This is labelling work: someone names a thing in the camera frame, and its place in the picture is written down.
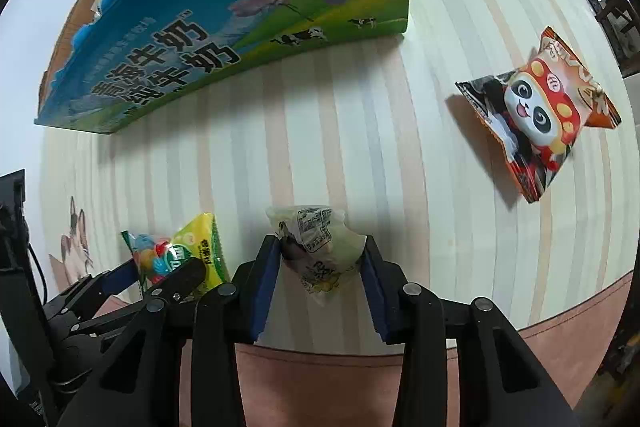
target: table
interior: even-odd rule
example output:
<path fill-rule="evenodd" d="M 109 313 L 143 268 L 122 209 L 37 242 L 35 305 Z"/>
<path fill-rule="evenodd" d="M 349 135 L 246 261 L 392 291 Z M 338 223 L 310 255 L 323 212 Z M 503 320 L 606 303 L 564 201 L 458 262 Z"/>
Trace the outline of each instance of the table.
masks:
<path fill-rule="evenodd" d="M 586 129 L 539 203 L 454 82 L 524 63 L 551 25 L 622 116 Z M 69 201 L 93 271 L 128 257 L 118 232 L 171 234 L 214 211 L 233 272 L 271 232 L 271 204 L 331 204 L 441 298 L 491 297 L 517 328 L 559 314 L 633 268 L 638 146 L 616 60 L 586 0 L 411 0 L 404 36 L 298 55 L 156 110 L 113 136 L 47 129 L 42 205 L 60 257 Z M 324 307 L 284 266 L 260 344 L 398 352 L 375 334 L 362 285 Z"/>

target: panda face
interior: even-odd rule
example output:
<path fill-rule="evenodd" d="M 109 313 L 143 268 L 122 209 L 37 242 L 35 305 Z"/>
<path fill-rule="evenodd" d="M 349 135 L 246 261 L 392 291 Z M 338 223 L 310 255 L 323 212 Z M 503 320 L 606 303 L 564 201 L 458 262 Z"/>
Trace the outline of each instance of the panda face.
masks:
<path fill-rule="evenodd" d="M 504 103 L 517 128 L 534 146 L 548 146 L 558 137 L 558 117 L 529 73 L 520 72 L 511 78 Z"/>

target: snack bag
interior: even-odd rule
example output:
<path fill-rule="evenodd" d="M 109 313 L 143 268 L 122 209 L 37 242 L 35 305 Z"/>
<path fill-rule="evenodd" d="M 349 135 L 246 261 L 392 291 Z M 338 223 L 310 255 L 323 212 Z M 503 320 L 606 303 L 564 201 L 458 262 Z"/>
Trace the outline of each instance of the snack bag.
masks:
<path fill-rule="evenodd" d="M 524 66 L 456 86 L 501 142 L 529 203 L 540 199 L 583 126 L 613 129 L 621 122 L 600 84 L 549 27 Z"/>
<path fill-rule="evenodd" d="M 343 210 L 320 205 L 271 207 L 267 216 L 280 238 L 285 264 L 316 301 L 323 303 L 356 275 L 367 237 L 345 227 Z"/>
<path fill-rule="evenodd" d="M 122 232 L 122 237 L 136 261 L 142 291 L 146 292 L 192 256 L 202 259 L 207 269 L 204 282 L 193 292 L 195 298 L 229 280 L 213 214 L 196 216 L 171 238 L 145 233 L 133 236 L 128 230 Z"/>

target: silver bolt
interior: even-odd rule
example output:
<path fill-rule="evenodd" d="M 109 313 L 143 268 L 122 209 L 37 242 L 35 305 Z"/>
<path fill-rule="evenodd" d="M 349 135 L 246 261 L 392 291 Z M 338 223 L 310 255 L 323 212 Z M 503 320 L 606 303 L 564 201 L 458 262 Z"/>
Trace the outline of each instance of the silver bolt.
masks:
<path fill-rule="evenodd" d="M 494 303 L 492 303 L 486 297 L 479 297 L 476 299 L 476 308 L 478 308 L 481 312 L 491 311 L 494 308 Z"/>
<path fill-rule="evenodd" d="M 232 282 L 223 282 L 220 286 L 218 286 L 218 295 L 222 297 L 228 297 L 229 295 L 233 295 L 236 293 L 236 285 Z"/>
<path fill-rule="evenodd" d="M 420 295 L 422 292 L 422 287 L 415 282 L 408 282 L 404 286 L 402 286 L 402 291 L 407 295 Z"/>
<path fill-rule="evenodd" d="M 162 299 L 153 299 L 146 304 L 146 310 L 151 313 L 159 312 L 162 308 L 164 308 Z"/>

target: transparent plastic wrapper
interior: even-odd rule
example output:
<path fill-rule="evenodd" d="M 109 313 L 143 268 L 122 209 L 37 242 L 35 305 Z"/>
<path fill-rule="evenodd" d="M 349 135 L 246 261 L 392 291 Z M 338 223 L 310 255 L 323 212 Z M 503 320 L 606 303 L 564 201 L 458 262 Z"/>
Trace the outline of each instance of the transparent plastic wrapper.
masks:
<path fill-rule="evenodd" d="M 613 129 L 621 122 L 600 84 L 549 27 L 524 66 L 456 86 L 501 143 L 529 203 L 553 181 L 584 126 Z"/>
<path fill-rule="evenodd" d="M 270 207 L 267 216 L 281 239 L 285 264 L 320 303 L 358 273 L 365 235 L 344 224 L 345 213 L 328 206 Z"/>
<path fill-rule="evenodd" d="M 220 238 L 213 214 L 196 216 L 172 237 L 122 232 L 138 268 L 138 280 L 143 292 L 158 283 L 190 257 L 202 259 L 206 267 L 204 282 L 193 292 L 199 298 L 210 289 L 229 280 L 222 259 Z"/>

